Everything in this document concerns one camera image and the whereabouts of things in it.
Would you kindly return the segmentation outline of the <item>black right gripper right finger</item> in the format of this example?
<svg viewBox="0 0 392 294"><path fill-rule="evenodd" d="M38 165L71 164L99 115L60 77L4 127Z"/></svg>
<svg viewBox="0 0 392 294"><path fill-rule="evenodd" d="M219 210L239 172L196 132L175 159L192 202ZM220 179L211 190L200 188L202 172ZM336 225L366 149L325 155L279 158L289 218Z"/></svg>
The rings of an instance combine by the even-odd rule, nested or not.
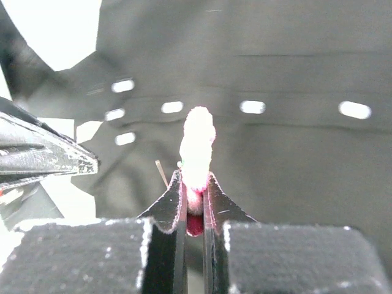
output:
<svg viewBox="0 0 392 294"><path fill-rule="evenodd" d="M203 193L203 276L205 293L227 293L227 252L224 240L226 221L251 223L256 220L228 197L211 172Z"/></svg>

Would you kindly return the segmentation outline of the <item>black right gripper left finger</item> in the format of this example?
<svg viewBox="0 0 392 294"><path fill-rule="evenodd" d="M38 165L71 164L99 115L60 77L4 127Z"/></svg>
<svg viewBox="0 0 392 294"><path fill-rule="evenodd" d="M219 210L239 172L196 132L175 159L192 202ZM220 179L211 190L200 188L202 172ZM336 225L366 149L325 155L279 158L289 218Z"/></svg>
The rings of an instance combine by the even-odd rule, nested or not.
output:
<svg viewBox="0 0 392 294"><path fill-rule="evenodd" d="M144 212L153 225L143 293L187 293L187 204L181 173L175 170L167 190Z"/></svg>

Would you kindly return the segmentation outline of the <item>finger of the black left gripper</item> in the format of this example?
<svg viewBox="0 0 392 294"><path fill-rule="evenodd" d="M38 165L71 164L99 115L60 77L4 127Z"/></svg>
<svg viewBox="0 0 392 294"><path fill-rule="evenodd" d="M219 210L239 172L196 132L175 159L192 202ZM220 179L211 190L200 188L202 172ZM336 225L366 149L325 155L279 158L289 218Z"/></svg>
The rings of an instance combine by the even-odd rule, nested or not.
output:
<svg viewBox="0 0 392 294"><path fill-rule="evenodd" d="M75 140L1 98L1 186L20 187L51 176L93 175L100 161Z"/></svg>

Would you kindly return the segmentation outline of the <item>pink flower plush brooch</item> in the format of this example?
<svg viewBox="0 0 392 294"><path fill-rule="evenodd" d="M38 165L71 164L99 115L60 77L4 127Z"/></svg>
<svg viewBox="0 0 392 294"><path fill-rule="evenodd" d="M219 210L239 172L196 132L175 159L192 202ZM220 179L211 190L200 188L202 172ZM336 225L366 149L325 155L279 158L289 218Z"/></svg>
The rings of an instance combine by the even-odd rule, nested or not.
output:
<svg viewBox="0 0 392 294"><path fill-rule="evenodd" d="M209 168L216 138L213 116L206 107L195 107L186 116L179 147L181 179L187 199L187 234L203 233L203 193L209 181Z"/></svg>

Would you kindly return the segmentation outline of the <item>black button-up shirt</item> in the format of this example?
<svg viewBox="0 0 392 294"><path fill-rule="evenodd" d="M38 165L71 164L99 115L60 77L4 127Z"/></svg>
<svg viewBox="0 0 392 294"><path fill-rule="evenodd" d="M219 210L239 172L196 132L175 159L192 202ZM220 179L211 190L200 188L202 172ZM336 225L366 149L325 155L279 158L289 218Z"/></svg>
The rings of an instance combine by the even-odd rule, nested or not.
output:
<svg viewBox="0 0 392 294"><path fill-rule="evenodd" d="M188 111L211 170L262 222L391 232L390 1L2 1L1 67L36 116L99 127L96 216L164 189Z"/></svg>

